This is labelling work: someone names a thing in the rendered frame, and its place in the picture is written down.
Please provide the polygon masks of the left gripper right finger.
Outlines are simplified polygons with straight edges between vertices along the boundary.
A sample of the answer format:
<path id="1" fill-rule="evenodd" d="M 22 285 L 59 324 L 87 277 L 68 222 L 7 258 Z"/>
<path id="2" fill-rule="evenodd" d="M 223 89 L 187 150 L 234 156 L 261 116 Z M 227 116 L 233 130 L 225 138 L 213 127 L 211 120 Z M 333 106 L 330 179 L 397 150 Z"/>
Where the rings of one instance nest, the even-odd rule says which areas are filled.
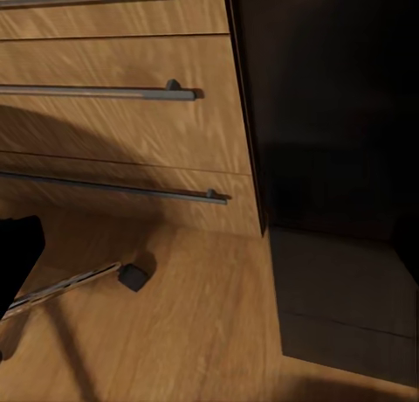
<path id="1" fill-rule="evenodd" d="M 400 215 L 395 223 L 391 245 L 419 286 L 419 218 Z"/>

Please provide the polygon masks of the swivel chair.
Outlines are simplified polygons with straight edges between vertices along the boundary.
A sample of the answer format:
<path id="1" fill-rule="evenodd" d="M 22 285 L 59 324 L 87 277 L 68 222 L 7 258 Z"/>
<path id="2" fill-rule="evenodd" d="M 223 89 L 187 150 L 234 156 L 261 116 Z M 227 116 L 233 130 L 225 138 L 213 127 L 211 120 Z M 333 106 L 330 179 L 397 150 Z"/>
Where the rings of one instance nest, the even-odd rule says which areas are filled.
<path id="1" fill-rule="evenodd" d="M 0 321 L 3 322 L 12 316 L 23 313 L 28 309 L 34 308 L 50 299 L 54 299 L 59 295 L 65 294 L 75 288 L 82 287 L 82 285 L 113 272 L 119 272 L 119 282 L 130 290 L 133 290 L 135 293 L 141 289 L 142 285 L 148 279 L 148 274 L 139 267 L 134 266 L 134 264 L 127 264 L 124 266 L 119 260 L 110 260 L 105 264 L 92 267 L 82 273 L 75 274 L 62 281 L 53 283 L 48 287 L 40 288 L 35 292 L 14 299 Z"/>

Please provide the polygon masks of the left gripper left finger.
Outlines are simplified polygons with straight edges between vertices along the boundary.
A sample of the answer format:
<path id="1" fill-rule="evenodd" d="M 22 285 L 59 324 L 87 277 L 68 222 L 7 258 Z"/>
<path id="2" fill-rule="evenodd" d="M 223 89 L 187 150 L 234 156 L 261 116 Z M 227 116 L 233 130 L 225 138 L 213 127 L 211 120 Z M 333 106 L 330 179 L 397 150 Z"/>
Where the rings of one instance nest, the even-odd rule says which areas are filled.
<path id="1" fill-rule="evenodd" d="M 0 320 L 45 248 L 37 215 L 0 223 Z"/>

